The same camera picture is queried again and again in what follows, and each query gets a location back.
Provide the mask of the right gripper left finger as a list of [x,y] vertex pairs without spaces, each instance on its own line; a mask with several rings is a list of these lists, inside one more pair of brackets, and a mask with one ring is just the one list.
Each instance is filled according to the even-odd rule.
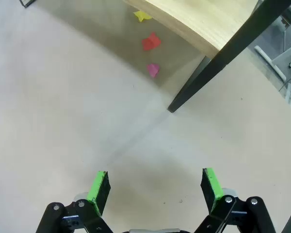
[[52,202],[46,207],[37,227],[38,233],[73,233],[84,229],[87,233],[111,233],[102,218],[111,186],[108,172],[99,171],[87,197],[68,206]]

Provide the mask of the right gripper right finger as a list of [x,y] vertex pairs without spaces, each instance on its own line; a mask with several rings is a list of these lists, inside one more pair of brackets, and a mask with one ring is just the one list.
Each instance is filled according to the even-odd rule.
[[209,214],[196,233],[222,233],[226,226],[236,226],[241,233],[274,233],[275,228],[262,198],[243,201],[230,189],[223,189],[212,168],[203,168],[201,189]]

